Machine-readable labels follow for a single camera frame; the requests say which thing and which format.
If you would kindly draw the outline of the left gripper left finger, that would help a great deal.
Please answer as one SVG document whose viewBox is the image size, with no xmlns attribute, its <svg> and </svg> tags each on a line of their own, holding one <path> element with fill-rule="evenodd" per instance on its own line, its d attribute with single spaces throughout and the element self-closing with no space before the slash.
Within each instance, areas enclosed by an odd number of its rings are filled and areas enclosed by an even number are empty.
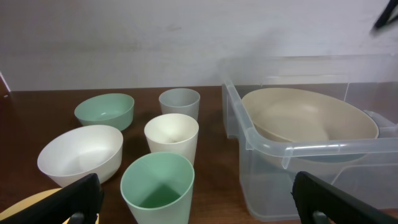
<svg viewBox="0 0 398 224">
<path fill-rule="evenodd" d="M 91 173 L 1 220 L 1 223 L 95 224 L 99 220 L 103 199 L 104 191 L 98 175 Z"/>
</svg>

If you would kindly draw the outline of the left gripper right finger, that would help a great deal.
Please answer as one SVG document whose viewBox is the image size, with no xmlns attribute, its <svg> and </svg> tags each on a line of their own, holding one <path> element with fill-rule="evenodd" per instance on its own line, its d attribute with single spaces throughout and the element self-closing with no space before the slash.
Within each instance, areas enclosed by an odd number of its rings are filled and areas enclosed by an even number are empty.
<svg viewBox="0 0 398 224">
<path fill-rule="evenodd" d="M 305 171 L 295 176 L 292 196 L 303 224 L 397 224 L 396 218 Z"/>
</svg>

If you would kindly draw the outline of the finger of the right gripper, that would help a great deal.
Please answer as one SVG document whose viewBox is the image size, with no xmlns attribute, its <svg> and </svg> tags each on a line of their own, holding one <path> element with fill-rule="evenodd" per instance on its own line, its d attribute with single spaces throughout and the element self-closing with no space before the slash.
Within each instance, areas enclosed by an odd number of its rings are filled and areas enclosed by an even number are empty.
<svg viewBox="0 0 398 224">
<path fill-rule="evenodd" d="M 390 0 L 385 9 L 382 11 L 381 15 L 374 23 L 372 30 L 377 31 L 396 23 L 397 15 L 392 16 L 396 8 L 397 8 L 397 0 Z"/>
</svg>

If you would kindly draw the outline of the beige plate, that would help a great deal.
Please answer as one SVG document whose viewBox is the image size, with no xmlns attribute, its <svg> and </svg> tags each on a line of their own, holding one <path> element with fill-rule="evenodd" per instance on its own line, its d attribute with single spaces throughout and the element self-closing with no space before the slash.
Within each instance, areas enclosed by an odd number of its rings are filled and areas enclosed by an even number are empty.
<svg viewBox="0 0 398 224">
<path fill-rule="evenodd" d="M 379 127 L 364 111 L 336 98 L 294 88 L 263 88 L 242 98 L 255 128 L 276 142 L 376 139 Z"/>
</svg>

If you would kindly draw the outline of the cream plate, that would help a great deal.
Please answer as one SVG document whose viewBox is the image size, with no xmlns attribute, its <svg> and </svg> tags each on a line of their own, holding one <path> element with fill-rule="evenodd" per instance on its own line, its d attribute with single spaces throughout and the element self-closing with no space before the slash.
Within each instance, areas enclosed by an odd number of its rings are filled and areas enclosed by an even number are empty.
<svg viewBox="0 0 398 224">
<path fill-rule="evenodd" d="M 277 167 L 285 170 L 282 165 L 282 157 L 275 157 L 266 154 L 261 155 L 262 159 Z M 286 168 L 287 171 L 297 173 L 306 171 L 313 175 L 335 175 L 348 166 L 353 166 L 361 162 L 366 154 L 343 154 L 327 156 L 306 156 L 291 157 Z"/>
</svg>

